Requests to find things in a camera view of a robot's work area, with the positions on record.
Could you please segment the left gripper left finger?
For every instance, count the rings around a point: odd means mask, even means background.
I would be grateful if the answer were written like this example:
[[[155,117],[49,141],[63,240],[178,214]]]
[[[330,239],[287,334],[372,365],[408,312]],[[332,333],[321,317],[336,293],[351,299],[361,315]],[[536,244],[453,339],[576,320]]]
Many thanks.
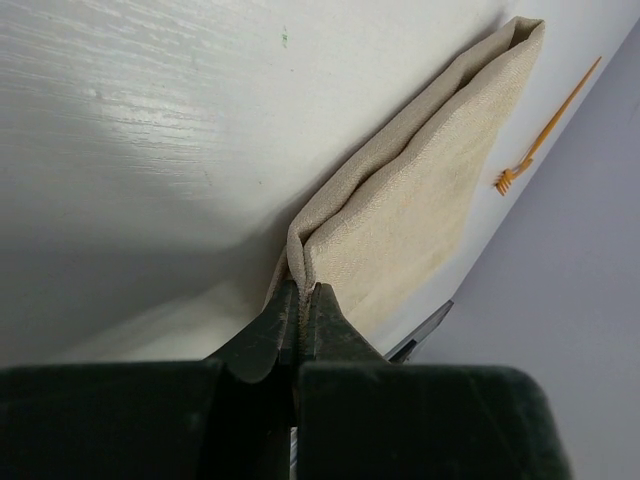
[[[286,479],[298,291],[194,361],[1,373],[5,479]]]

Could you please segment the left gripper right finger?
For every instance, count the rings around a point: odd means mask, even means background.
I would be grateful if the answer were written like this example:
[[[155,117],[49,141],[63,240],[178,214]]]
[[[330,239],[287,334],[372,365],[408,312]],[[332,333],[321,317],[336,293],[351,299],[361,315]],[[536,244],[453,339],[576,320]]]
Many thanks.
[[[301,479],[569,479],[543,389],[504,366],[392,364],[311,297],[298,377]]]

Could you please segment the beige cloth napkin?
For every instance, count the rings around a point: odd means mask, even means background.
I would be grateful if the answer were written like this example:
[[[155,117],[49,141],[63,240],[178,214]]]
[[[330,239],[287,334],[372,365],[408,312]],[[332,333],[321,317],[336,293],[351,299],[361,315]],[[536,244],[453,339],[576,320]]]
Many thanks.
[[[458,249],[484,165],[543,47],[517,16],[460,53],[353,153],[296,214],[270,289],[293,281],[301,316],[331,286],[383,354],[424,320],[408,300]]]

